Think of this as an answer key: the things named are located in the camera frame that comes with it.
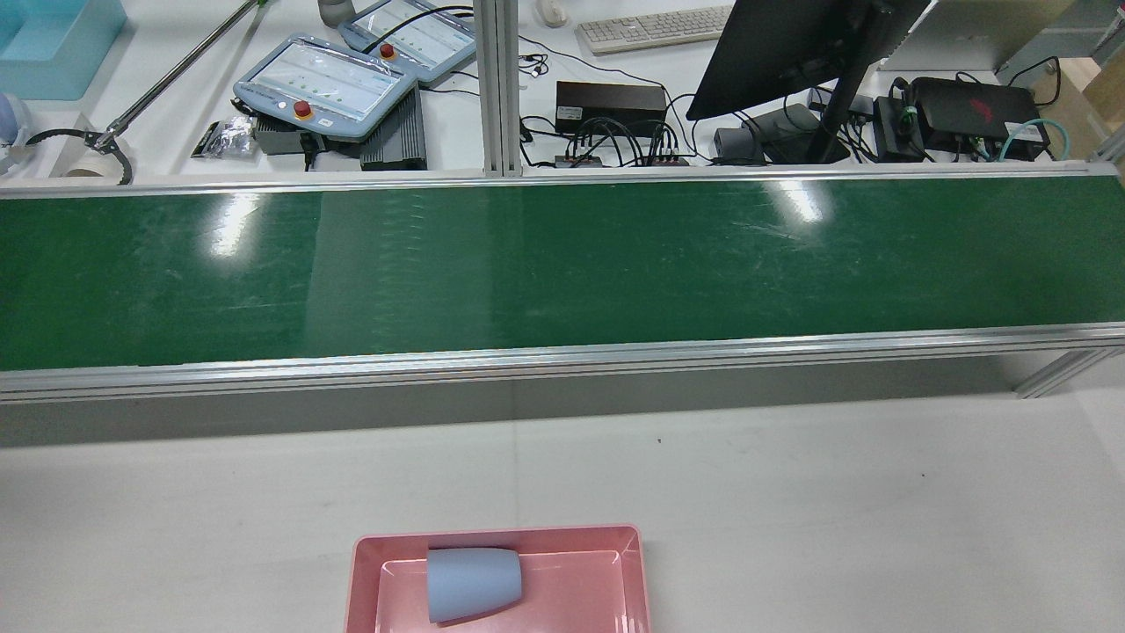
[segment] computer monitor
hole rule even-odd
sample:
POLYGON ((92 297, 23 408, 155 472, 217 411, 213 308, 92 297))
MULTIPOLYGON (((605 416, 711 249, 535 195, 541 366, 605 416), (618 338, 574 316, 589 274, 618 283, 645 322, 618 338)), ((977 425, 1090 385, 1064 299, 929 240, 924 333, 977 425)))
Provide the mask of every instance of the computer monitor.
POLYGON ((894 51, 928 6, 929 0, 737 0, 687 118, 731 114, 839 79, 819 121, 808 111, 800 120, 778 110, 759 117, 752 129, 774 162, 843 160, 848 152, 836 134, 867 67, 894 51))

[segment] computer mouse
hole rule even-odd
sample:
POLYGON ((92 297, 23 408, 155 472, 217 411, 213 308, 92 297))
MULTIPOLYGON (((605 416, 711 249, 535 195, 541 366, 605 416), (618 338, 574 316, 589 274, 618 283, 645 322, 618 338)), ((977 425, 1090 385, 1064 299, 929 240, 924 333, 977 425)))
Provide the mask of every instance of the computer mouse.
POLYGON ((536 0, 536 10, 539 17, 543 18, 543 24, 551 28, 558 28, 567 22, 566 10, 558 0, 536 0))

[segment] aluminum frame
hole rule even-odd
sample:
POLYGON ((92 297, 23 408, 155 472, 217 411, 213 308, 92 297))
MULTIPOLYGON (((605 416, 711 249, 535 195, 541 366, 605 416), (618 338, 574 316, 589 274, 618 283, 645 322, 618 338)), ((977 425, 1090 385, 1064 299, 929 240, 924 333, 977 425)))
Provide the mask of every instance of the aluminum frame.
POLYGON ((0 404, 1122 350, 1125 323, 37 370, 0 373, 0 404))
POLYGON ((927 180, 942 178, 1064 178, 1084 175, 1118 177, 1113 164, 1098 161, 1066 161, 1050 163, 1020 163, 1018 168, 1000 166, 996 163, 976 163, 969 166, 961 163, 911 163, 857 165, 866 169, 842 170, 832 165, 804 165, 786 169, 746 170, 737 166, 708 168, 705 173, 685 173, 683 168, 646 168, 644 173, 631 173, 626 169, 604 169, 604 173, 546 172, 522 178, 507 177, 457 177, 440 178, 421 173, 416 177, 371 177, 333 182, 292 183, 282 180, 246 182, 195 182, 169 184, 133 184, 130 187, 22 187, 0 188, 0 199, 47 199, 89 197, 134 197, 169 193, 227 193, 256 191, 346 191, 362 189, 404 189, 434 187, 511 187, 544 184, 624 184, 630 182, 766 182, 776 180, 927 180))
POLYGON ((513 178, 520 162, 520 80, 515 2, 474 0, 485 175, 513 178))

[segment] light blue container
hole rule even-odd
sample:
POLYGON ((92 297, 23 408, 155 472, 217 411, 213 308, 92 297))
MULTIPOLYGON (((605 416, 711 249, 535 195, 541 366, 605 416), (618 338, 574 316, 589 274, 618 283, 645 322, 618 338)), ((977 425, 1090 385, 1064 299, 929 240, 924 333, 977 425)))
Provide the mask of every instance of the light blue container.
POLYGON ((81 98, 124 24, 119 0, 0 0, 0 91, 81 98))

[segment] teal cable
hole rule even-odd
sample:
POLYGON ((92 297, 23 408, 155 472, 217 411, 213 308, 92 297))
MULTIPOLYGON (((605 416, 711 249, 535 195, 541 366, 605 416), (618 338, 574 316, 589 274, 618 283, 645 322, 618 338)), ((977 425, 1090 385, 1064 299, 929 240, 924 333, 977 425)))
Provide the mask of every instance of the teal cable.
POLYGON ((1043 125, 1050 125, 1050 126, 1054 127, 1055 129, 1058 129, 1060 133, 1062 133, 1062 141, 1063 141, 1063 143, 1062 143, 1062 157, 1060 157, 1059 160, 1066 160, 1066 159, 1069 159, 1070 157, 1070 134, 1066 133, 1066 128, 1063 127, 1062 124, 1059 123, 1058 120, 1051 120, 1050 118, 1033 118, 1032 120, 1028 120, 1027 123, 1025 123, 1025 124, 1020 125, 1019 127, 1017 127, 1016 130, 1012 132, 1011 135, 1008 136, 1008 139, 1004 142, 1004 147, 1000 148, 1000 153, 997 155, 996 161, 997 162, 1004 162, 1005 156, 1008 155, 1008 150, 1011 147, 1011 142, 1016 139, 1016 136, 1019 136, 1019 134, 1023 130, 1025 130, 1028 127, 1030 127, 1030 126, 1033 126, 1035 124, 1038 124, 1038 123, 1042 123, 1043 125))

